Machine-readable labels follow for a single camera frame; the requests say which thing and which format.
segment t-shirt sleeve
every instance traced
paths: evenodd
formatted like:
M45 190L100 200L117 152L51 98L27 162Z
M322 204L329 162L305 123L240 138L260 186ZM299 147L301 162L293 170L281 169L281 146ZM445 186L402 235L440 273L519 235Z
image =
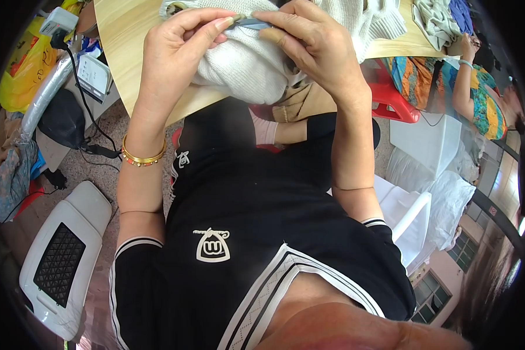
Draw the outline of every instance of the t-shirt sleeve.
M113 332L121 349L146 348L144 341L151 341L153 329L147 322L151 314L147 314L144 301L149 294L152 261L161 247L161 242L151 237L134 237L115 253L109 302Z
M369 228L374 235L384 243L385 255L393 256L400 262L400 265L397 264L398 266L394 266L394 260L392 260L393 264L390 264L390 266L392 266L392 291L394 295L396 295L396 298L400 300L401 305L404 305L402 308L404 311L400 312L396 319L408 320L413 316L416 309L416 297L412 284L406 276L406 269L402 265L403 258L401 251L399 247L393 243L393 232L391 228L387 226L385 220L381 218L371 218L363 221L362 224Z

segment floor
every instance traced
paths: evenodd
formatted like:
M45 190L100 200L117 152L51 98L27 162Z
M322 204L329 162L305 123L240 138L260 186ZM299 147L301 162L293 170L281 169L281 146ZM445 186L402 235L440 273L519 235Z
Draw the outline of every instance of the floor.
M389 143L389 121L387 119L376 119L381 129L381 141L375 151L376 174L385 177L389 157L393 146ZM120 143L128 125L128 114L119 100L111 108L107 109L101 117L100 126L109 136L115 140L117 147ZM168 137L178 128L182 122L176 123L166 131ZM94 138L98 144L111 147L107 139L101 135ZM172 162L174 150L168 142L168 152L164 158L164 202L169 203L169 172L168 164ZM64 199L71 190L80 182L90 180L98 189L103 192L105 197L112 203L113 213L118 210L116 203L116 184L118 173L115 169L105 165L93 165L89 162L110 164L114 167L120 166L118 159L110 160L99 156L81 155L79 151L70 150L67 157L61 163L59 169L68 178L68 188L63 191L57 191L50 195L43 195L36 199L25 211L23 211L13 222L8 222L1 227L4 240L10 248L12 255L19 266L23 264L25 256L36 234L46 220L51 210ZM47 183L45 192L52 192L54 188ZM167 214L168 207L165 205L164 212ZM112 338L112 327L109 317L109 269L113 261L116 248L116 241L119 231L119 214L118 212L112 217L103 239L103 247L99 254L95 271L92 275L88 295L85 302L85 331L82 335L80 346L83 349L113 349L116 348ZM38 322L31 322L39 327ZM53 346L57 344L54 334L47 334L48 330L40 330L39 337Z

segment yellow plastic bag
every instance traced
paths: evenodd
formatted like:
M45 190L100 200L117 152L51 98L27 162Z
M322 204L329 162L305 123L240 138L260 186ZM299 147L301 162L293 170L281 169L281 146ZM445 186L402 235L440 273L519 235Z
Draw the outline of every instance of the yellow plastic bag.
M78 16L80 14L80 11L82 10L82 7L84 6L84 3L79 0L64 0L62 2L62 5L60 5L64 10L67 10L68 12ZM64 37L64 42L67 42L72 38L74 35L74 31L71 31L70 33L66 34Z
M41 82L56 63L51 38L40 35L44 18L35 17L16 45L0 81L0 105L10 112L23 112Z

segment fingernail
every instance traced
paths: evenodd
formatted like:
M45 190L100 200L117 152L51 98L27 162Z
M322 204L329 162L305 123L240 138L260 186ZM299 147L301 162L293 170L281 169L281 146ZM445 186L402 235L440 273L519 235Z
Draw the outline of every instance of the fingernail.
M232 25L233 22L234 22L233 17L220 18L216 22L216 28L218 28L218 30L224 30L230 25Z
M232 18L233 18L233 22L237 22L239 20L244 20L245 18L247 18L247 16L245 16L243 13L238 13Z
M278 44L284 37L284 32L281 30L275 30L274 28L265 28L259 30L259 38L267 41L271 41L274 44Z

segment white collar trim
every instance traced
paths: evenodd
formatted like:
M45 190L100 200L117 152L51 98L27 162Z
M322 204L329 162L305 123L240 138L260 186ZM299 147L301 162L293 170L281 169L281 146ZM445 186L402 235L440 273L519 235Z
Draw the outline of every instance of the white collar trim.
M233 314L218 350L249 350L259 344L268 324L299 272L317 273L373 315L385 317L377 302L357 283L284 243L256 279Z

